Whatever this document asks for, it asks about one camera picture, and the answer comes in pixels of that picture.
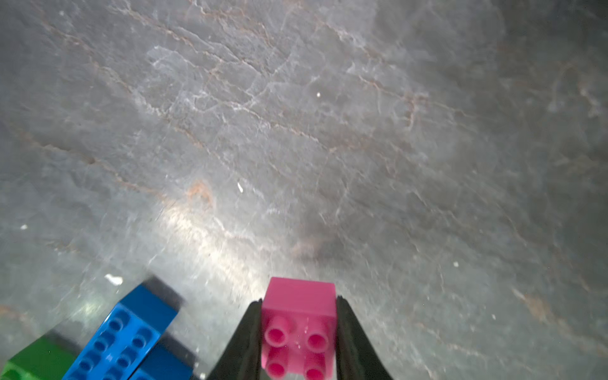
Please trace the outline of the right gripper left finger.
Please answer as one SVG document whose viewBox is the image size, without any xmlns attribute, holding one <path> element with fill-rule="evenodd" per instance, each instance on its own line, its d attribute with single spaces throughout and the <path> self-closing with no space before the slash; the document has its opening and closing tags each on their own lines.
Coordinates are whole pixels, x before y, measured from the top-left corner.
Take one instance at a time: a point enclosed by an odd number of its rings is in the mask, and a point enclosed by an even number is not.
<svg viewBox="0 0 608 380">
<path fill-rule="evenodd" d="M 261 378 L 261 308 L 261 299 L 250 303 L 224 353 L 207 379 L 259 380 Z"/>
</svg>

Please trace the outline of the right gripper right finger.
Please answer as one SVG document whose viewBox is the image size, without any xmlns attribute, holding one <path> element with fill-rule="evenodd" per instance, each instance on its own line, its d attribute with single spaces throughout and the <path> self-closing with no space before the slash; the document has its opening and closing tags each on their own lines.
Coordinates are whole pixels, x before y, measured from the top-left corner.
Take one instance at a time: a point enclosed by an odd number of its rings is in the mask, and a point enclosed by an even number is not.
<svg viewBox="0 0 608 380">
<path fill-rule="evenodd" d="M 342 296 L 337 297 L 336 361 L 340 380 L 393 380 Z"/>
</svg>

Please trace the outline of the pink lego brick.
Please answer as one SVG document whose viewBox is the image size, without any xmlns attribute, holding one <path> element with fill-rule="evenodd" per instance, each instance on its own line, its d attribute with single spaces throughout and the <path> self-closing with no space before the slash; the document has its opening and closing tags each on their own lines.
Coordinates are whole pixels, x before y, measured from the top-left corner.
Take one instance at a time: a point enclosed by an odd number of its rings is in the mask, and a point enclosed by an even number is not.
<svg viewBox="0 0 608 380">
<path fill-rule="evenodd" d="M 272 277 L 261 308 L 261 366 L 272 379 L 333 376 L 337 293 L 333 283 Z"/>
</svg>

